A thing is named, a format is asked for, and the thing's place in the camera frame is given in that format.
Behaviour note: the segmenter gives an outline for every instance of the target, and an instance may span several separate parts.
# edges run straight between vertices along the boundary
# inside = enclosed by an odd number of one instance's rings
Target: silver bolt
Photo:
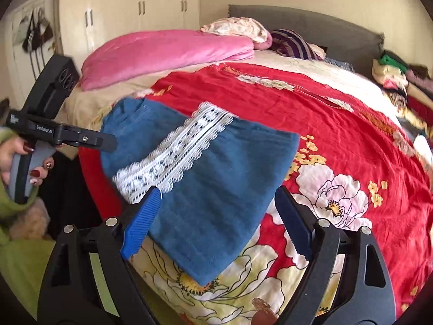
[[[361,232],[362,232],[363,234],[372,234],[372,230],[370,230],[370,228],[367,227],[367,226],[362,226],[362,227],[361,227]]]
[[[74,226],[72,225],[66,225],[63,229],[63,232],[65,233],[71,233],[74,230]]]
[[[319,225],[322,226],[323,228],[328,228],[330,226],[330,222],[327,219],[320,219],[319,220]]]
[[[115,226],[117,223],[117,219],[115,217],[110,217],[107,221],[105,221],[105,225],[107,226]]]

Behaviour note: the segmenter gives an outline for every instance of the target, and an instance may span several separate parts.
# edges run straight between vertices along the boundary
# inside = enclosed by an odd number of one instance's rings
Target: denim cloth
[[[101,153],[105,175],[147,157],[186,119],[148,99],[119,101],[101,129],[118,140]],[[200,285],[214,280],[254,234],[298,144],[297,134],[234,118],[163,194],[151,238]]]

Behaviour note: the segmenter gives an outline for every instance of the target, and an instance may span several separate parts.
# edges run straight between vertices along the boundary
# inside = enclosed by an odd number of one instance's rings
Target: purple striped cushion
[[[289,29],[276,29],[271,35],[271,50],[278,52],[281,56],[320,60],[320,57],[298,33]]]

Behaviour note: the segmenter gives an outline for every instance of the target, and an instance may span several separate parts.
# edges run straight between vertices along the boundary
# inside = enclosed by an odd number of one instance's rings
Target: gray headboard
[[[229,5],[230,17],[251,17],[266,29],[291,29],[308,43],[328,47],[327,55],[351,63],[372,78],[372,63],[382,51],[384,35],[321,13],[277,6]]]

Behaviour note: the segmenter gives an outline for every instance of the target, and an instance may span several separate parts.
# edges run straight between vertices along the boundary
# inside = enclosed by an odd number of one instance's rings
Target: blue rubber tip
[[[157,188],[153,189],[125,229],[123,245],[120,250],[120,255],[125,260],[129,260],[132,255],[137,254],[140,250],[140,246],[161,207],[161,199],[161,191]]]

